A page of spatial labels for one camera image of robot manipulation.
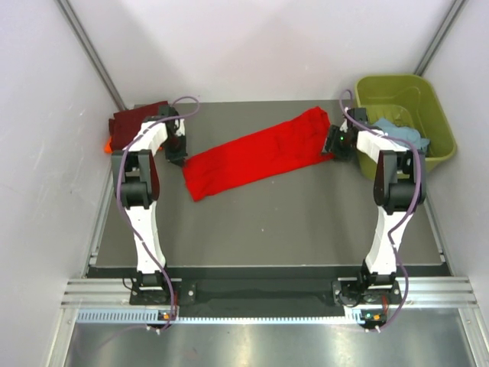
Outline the red t shirt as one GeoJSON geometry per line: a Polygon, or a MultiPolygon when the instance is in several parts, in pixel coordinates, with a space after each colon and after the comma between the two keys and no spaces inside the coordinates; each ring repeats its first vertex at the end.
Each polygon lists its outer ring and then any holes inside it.
{"type": "Polygon", "coordinates": [[[332,159],[322,149],[329,132],[326,111],[317,107],[289,121],[211,148],[183,168],[194,201],[332,159]]]}

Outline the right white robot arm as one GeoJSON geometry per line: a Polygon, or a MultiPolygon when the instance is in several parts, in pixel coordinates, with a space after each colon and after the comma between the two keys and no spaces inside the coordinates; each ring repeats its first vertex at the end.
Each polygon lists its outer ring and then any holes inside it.
{"type": "Polygon", "coordinates": [[[334,282],[335,301],[356,307],[397,300],[400,244],[408,222],[426,197],[425,155],[409,141],[370,126],[364,108],[345,108],[343,115],[343,123],[330,128],[323,151],[342,161],[361,152],[375,163],[377,225],[356,279],[334,282]]]}

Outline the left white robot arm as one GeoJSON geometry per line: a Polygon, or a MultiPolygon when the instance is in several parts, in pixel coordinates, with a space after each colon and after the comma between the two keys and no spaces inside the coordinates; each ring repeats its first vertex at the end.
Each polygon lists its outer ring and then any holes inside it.
{"type": "Polygon", "coordinates": [[[157,228],[160,180],[154,156],[163,150],[178,167],[186,160],[184,119],[174,106],[162,104],[138,120],[134,136],[112,147],[111,164],[116,203],[134,238],[137,267],[131,276],[132,305],[175,304],[166,258],[157,228]]]}

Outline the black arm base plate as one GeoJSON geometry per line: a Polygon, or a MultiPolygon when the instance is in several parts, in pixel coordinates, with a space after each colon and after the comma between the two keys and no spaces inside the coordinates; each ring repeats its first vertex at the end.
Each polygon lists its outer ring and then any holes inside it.
{"type": "Polygon", "coordinates": [[[132,284],[129,304],[141,306],[187,307],[211,301],[237,301],[245,307],[262,307],[266,301],[276,301],[280,306],[292,302],[307,302],[325,307],[360,304],[381,305],[400,302],[397,284],[363,290],[354,279],[340,281],[329,278],[312,279],[210,279],[173,282],[174,299],[166,289],[144,288],[132,284]]]}

